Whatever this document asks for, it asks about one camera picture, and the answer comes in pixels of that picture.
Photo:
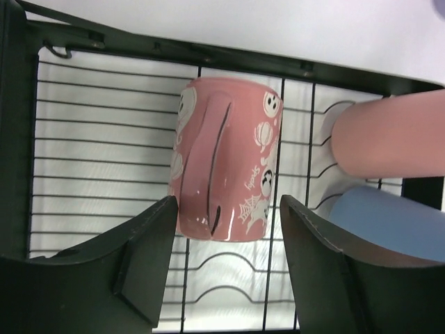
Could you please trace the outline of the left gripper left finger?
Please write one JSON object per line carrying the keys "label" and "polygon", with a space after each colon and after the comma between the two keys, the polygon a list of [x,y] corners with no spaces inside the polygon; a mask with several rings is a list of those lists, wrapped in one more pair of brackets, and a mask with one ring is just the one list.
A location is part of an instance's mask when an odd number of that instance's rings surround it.
{"label": "left gripper left finger", "polygon": [[178,204],[167,196],[52,257],[1,256],[2,333],[151,333],[158,325]]}

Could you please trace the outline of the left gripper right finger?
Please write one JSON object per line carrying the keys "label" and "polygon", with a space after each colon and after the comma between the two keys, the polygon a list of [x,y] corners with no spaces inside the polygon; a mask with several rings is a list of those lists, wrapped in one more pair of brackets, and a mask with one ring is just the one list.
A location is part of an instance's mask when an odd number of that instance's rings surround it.
{"label": "left gripper right finger", "polygon": [[280,200],[302,333],[443,333],[444,264],[397,253]]}

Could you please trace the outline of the blue plastic tumbler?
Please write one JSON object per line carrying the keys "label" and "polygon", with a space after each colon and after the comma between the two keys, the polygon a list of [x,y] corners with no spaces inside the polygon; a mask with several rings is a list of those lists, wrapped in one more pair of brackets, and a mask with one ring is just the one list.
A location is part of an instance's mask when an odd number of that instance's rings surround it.
{"label": "blue plastic tumbler", "polygon": [[335,202],[329,221],[391,251],[444,261],[444,213],[413,200],[358,186]]}

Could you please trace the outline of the salmon pink plastic tumbler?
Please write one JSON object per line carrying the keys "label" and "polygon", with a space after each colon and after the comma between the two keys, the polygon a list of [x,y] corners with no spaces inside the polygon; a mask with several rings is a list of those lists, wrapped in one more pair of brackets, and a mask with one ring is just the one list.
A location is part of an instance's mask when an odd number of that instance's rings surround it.
{"label": "salmon pink plastic tumbler", "polygon": [[331,148],[354,177],[444,175],[444,90],[349,106],[334,123]]}

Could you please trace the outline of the pink ghost pattern mug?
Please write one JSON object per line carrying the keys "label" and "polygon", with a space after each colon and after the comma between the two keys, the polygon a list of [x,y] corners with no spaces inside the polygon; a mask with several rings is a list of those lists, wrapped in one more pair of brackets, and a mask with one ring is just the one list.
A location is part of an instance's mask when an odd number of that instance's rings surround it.
{"label": "pink ghost pattern mug", "polygon": [[181,92],[170,162],[177,230],[246,242],[266,234],[283,102],[263,84],[199,77]]}

